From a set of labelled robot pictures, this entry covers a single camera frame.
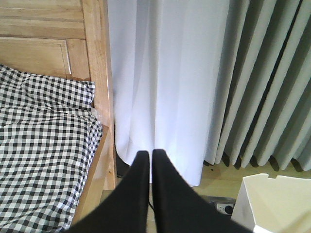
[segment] power outlet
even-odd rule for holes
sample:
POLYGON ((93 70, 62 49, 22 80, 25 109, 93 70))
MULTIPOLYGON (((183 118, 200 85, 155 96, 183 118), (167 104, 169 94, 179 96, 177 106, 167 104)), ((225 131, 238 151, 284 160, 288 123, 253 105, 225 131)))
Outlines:
POLYGON ((217 211, 224 215, 232 215, 234 203, 219 203, 215 202, 215 208, 217 211))

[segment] black cable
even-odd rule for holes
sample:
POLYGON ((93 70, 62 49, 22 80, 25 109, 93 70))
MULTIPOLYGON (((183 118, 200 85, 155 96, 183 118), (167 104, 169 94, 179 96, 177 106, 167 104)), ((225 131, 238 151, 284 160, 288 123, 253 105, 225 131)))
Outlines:
POLYGON ((155 211, 154 207, 151 205, 151 203, 150 203, 149 200, 148 200, 148 204, 150 205, 151 209, 152 209, 153 211, 155 211))

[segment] wooden panel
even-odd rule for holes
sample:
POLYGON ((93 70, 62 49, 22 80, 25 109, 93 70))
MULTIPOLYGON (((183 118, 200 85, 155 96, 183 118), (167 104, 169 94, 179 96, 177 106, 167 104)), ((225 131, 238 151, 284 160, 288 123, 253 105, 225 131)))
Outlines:
MULTIPOLYGON (((112 102, 112 78, 109 49, 109 27, 108 10, 105 0, 83 0, 82 1, 84 21, 86 28, 86 44, 89 59, 89 69, 91 80, 96 83, 96 95, 94 106, 104 118, 104 124, 109 127, 111 143, 107 156, 110 162, 114 163, 114 118, 112 102)), ((115 165, 110 166, 111 174, 107 181, 112 184, 108 187, 114 188, 116 185, 115 165)))
POLYGON ((90 80, 85 40, 68 39, 67 47, 71 67, 71 75, 79 80, 90 80))
POLYGON ((36 74, 70 74, 65 40, 0 37, 0 63, 36 74))
POLYGON ((20 9, 0 7, 0 18, 15 19, 57 19, 61 21, 83 22, 82 10, 20 9))
POLYGON ((6 8, 80 10, 81 2, 80 0, 0 0, 0 6, 6 8))
POLYGON ((84 39, 82 22, 0 18, 0 34, 20 37, 84 39))

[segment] pillow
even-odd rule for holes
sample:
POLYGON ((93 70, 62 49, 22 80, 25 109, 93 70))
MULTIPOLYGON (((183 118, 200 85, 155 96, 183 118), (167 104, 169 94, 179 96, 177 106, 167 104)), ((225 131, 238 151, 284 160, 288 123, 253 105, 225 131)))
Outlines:
POLYGON ((9 68, 0 64, 0 86, 10 91, 10 102, 31 101, 49 107, 68 107, 91 110, 94 99, 95 83, 75 81, 53 76, 37 75, 9 68))

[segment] electrical socket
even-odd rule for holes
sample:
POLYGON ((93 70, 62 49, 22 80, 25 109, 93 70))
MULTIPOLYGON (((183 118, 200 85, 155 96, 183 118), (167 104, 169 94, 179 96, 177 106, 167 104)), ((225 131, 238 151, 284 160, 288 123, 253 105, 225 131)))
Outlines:
POLYGON ((215 208, 218 212, 224 214, 224 215, 231 215, 231 213, 228 213, 228 211, 226 211, 226 207, 232 207, 232 210, 234 208, 234 203, 220 203, 220 202, 215 202, 215 208))

